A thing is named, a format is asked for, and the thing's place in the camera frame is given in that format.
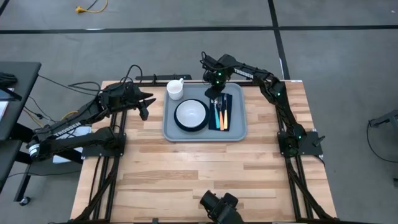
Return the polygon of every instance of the butcher block tabletop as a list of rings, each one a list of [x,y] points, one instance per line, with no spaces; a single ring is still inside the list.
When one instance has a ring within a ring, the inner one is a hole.
[[[103,82],[103,88],[114,82]],[[312,130],[303,83],[285,83],[297,122]],[[218,197],[226,192],[237,197],[238,212],[245,222],[295,220],[285,160],[279,153],[275,107],[258,87],[243,87],[248,135],[238,142],[169,142],[162,135],[165,87],[140,89],[153,93],[156,101],[148,107],[147,121],[140,119],[138,110],[127,112],[127,143],[120,159],[111,222],[151,222],[153,218],[160,222],[209,222],[199,204],[207,190]],[[104,119],[93,124],[93,131],[109,124],[110,119]],[[88,205],[97,159],[91,157],[83,163],[71,218]],[[302,160],[309,191],[335,217],[323,164],[314,156],[302,156]],[[297,191],[301,214],[306,217],[302,194]],[[106,192],[100,218],[104,217],[107,198]]]

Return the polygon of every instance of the concrete floor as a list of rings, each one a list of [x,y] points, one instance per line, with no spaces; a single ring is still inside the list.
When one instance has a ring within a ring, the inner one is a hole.
[[[90,3],[11,0],[0,17],[0,29],[272,24],[267,1],[262,0],[114,0],[101,14],[74,13],[77,5]],[[398,24],[396,1],[277,0],[275,7],[280,26]],[[398,174],[398,164],[381,161],[370,151],[366,125],[369,119],[398,109],[398,30],[281,34],[290,77],[304,81],[315,126],[326,136],[322,146],[338,216],[396,223],[398,189],[392,178]],[[41,62],[41,75],[64,84],[117,80],[132,63],[140,65],[145,75],[189,73],[200,79],[202,50],[215,57],[234,55],[282,77],[273,31],[0,35],[0,49],[0,60]],[[90,100],[43,79],[37,80],[31,96],[53,119]],[[37,110],[31,101],[27,106]],[[19,122],[36,128],[25,114]],[[395,134],[385,125],[372,129],[370,139],[382,157],[398,161]],[[65,165],[51,171],[76,168]],[[48,173],[47,164],[42,169]],[[11,173],[24,171],[25,165],[15,163]],[[0,223],[68,220],[78,178],[79,173],[31,178],[26,194],[34,201],[26,207],[12,202],[21,176],[10,178],[0,195]]]

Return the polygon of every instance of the yellow cable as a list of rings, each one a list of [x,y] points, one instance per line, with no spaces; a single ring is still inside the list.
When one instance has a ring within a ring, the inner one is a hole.
[[[74,113],[77,113],[77,112],[78,112],[78,111],[71,111],[71,112],[65,114],[65,115],[62,117],[61,120],[65,119],[65,118],[69,117],[70,115],[72,115],[72,114],[74,114]]]
[[[104,11],[106,9],[106,6],[108,6],[108,0],[105,0],[105,5],[102,9],[98,10],[98,11],[92,11],[92,10],[87,10],[87,9],[83,9],[81,6],[76,7],[75,12],[77,14],[81,13],[81,12],[90,12],[90,13],[100,13],[102,11]]]
[[[29,113],[29,111],[27,111],[27,110],[25,110],[24,109],[24,111],[25,111],[25,113],[27,113],[27,115],[28,116],[30,116],[30,118],[32,118],[32,120],[34,120],[40,127],[44,127],[44,124],[41,122],[41,121],[39,121],[38,119],[36,119],[34,116],[32,116],[30,113]]]

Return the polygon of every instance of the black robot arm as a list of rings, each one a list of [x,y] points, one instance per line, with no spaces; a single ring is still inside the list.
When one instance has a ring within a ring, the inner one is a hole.
[[[114,83],[101,90],[94,100],[83,105],[73,115],[35,131],[35,135],[27,148],[34,161],[51,158],[54,154],[72,150],[76,147],[104,146],[107,149],[118,147],[118,137],[111,128],[105,127],[92,134],[67,139],[57,139],[74,129],[101,121],[111,114],[124,110],[138,109],[142,120],[148,118],[147,107],[156,99],[145,100],[153,96],[143,93],[133,82]]]
[[[255,84],[259,85],[262,95],[268,102],[275,105],[277,114],[286,125],[286,145],[290,153],[285,156],[296,155],[297,149],[302,145],[307,134],[303,126],[297,123],[290,109],[284,82],[281,82],[271,72],[238,62],[228,54],[224,54],[220,59],[215,60],[202,52],[200,62],[206,70],[203,75],[204,81],[211,83],[211,87],[205,92],[205,95],[211,99],[215,99],[221,94],[226,81],[234,73],[253,80]]]

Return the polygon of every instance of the white mug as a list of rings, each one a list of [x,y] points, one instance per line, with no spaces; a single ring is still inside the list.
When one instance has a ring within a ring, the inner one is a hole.
[[[179,100],[182,98],[183,95],[183,86],[184,79],[180,78],[180,80],[171,80],[166,86],[167,93],[173,100]]]

